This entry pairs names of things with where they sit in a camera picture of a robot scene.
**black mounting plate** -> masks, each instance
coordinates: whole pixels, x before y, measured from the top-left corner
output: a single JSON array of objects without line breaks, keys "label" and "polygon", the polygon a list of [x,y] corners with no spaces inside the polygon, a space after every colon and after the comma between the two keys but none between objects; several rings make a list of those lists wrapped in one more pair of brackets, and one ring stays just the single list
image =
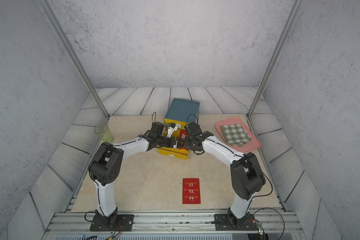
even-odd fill
[{"label": "black mounting plate", "polygon": [[116,215],[116,223],[121,223],[121,225],[123,226],[122,229],[120,229],[119,224],[116,225],[116,228],[109,228],[107,225],[103,224],[96,216],[93,218],[93,223],[91,224],[91,227],[89,228],[89,230],[91,232],[119,232],[119,231],[123,231],[123,232],[130,232],[132,230],[132,223],[133,223],[133,218],[134,215],[133,214],[128,214],[128,215]]},{"label": "black mounting plate", "polygon": [[[247,219],[254,219],[253,214],[249,214]],[[259,228],[255,222],[242,223],[237,228],[233,228],[228,222],[228,214],[215,214],[215,228],[217,231],[258,231]]]}]

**yellow box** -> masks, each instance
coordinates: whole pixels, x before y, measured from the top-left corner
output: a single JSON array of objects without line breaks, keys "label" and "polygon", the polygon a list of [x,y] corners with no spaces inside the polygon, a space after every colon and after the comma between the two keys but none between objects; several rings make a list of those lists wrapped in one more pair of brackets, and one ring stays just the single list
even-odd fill
[{"label": "yellow box", "polygon": [[[181,127],[172,134],[175,139],[180,136],[180,130],[184,129],[187,125],[187,121],[193,122],[196,120],[196,116],[198,116],[199,112],[199,106],[199,102],[177,98],[173,99],[171,106],[164,117],[164,123],[165,125],[170,123],[181,125]],[[189,151],[186,149],[162,147],[158,149],[158,153],[187,160]]]}]

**metal pole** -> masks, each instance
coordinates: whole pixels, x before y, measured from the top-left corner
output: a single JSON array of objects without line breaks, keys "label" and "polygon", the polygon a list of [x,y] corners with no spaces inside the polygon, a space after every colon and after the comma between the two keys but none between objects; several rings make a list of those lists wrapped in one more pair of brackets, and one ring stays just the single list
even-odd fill
[{"label": "metal pole", "polygon": [[287,22],[285,23],[283,31],[281,32],[281,35],[279,37],[278,44],[276,45],[276,48],[273,52],[271,60],[269,61],[269,64],[264,73],[263,79],[261,80],[261,82],[259,84],[256,95],[254,96],[253,102],[250,107],[250,111],[248,112],[249,119],[251,118],[252,114],[254,113],[257,103],[259,102],[261,95],[263,94],[264,89],[267,86],[267,83],[271,77],[273,69],[276,66],[277,61],[279,60],[281,52],[283,51],[283,46],[285,45],[285,42],[287,41],[288,36],[291,33],[293,24],[295,23],[296,18],[299,15],[303,1],[304,0],[295,0],[295,2],[293,3],[291,12],[289,13],[289,16],[287,18]]},{"label": "metal pole", "polygon": [[75,66],[84,84],[87,86],[90,94],[93,96],[93,99],[95,100],[96,104],[99,106],[105,117],[109,118],[109,113],[107,109],[104,107],[99,95],[96,92],[96,89],[93,87],[91,80],[89,79],[87,73],[85,72],[83,66],[81,65],[81,62],[77,57],[76,53],[74,52],[71,44],[69,43],[67,36],[62,31],[62,28],[55,14],[53,13],[52,8],[49,5],[48,1],[47,0],[36,0],[36,1],[39,4],[41,10],[43,11],[45,17],[47,18],[49,24],[51,25],[53,31],[56,33],[59,40],[61,41],[61,44],[63,45],[65,51],[67,52],[69,58],[71,59],[73,65]]}]

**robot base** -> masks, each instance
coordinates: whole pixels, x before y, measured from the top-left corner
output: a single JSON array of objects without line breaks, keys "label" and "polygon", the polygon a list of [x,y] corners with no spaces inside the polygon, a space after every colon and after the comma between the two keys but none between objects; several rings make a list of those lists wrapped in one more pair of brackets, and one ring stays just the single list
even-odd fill
[{"label": "robot base", "polygon": [[96,213],[93,218],[93,223],[89,230],[91,232],[130,232],[132,230],[134,215],[118,215],[117,213],[104,217],[101,214]]},{"label": "robot base", "polygon": [[[253,214],[248,214],[245,217],[247,220],[254,219]],[[256,222],[250,221],[239,224],[237,227],[232,226],[228,220],[228,214],[215,214],[215,228],[217,231],[258,231],[259,227]]]}]

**transparent cup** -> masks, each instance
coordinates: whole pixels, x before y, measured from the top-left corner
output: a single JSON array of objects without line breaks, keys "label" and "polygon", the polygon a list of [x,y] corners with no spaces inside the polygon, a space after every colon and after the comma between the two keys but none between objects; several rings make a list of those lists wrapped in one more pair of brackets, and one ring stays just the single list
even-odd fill
[{"label": "transparent cup", "polygon": [[109,131],[107,124],[99,124],[95,127],[95,133],[104,141],[104,142],[113,142],[112,134]]}]

